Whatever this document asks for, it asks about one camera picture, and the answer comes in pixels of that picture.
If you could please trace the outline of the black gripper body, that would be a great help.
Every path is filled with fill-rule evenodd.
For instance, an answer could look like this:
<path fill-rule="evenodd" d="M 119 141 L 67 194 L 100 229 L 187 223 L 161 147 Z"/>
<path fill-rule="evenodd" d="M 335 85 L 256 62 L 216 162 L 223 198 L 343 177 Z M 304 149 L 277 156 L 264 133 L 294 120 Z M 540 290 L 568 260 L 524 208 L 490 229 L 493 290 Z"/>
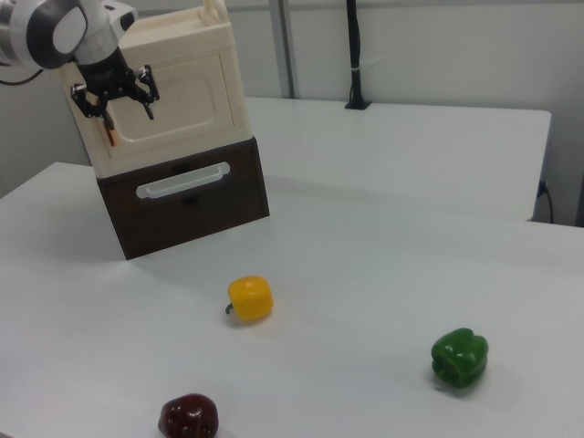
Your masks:
<path fill-rule="evenodd" d="M 77 63 L 77 67 L 88 92 L 97 97 L 102 97 L 105 93 L 110 99 L 135 95 L 136 78 L 119 48 L 97 63 Z"/>

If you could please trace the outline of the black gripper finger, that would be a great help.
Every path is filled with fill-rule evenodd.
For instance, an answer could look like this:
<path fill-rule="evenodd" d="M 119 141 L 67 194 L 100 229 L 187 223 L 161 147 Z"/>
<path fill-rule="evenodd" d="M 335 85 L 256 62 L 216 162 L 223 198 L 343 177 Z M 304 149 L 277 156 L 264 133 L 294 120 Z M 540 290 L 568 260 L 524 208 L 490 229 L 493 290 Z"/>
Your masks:
<path fill-rule="evenodd" d="M 146 111 L 150 120 L 154 120 L 151 105 L 160 99 L 153 72 L 150 65 L 145 65 L 131 72 L 130 97 L 138 101 Z"/>
<path fill-rule="evenodd" d="M 70 97 L 82 114 L 88 118 L 99 118 L 104 121 L 107 128 L 114 128 L 114 122 L 108 112 L 110 94 L 104 91 L 97 97 L 97 102 L 92 103 L 88 99 L 88 86 L 86 84 L 74 84 L 70 87 Z"/>

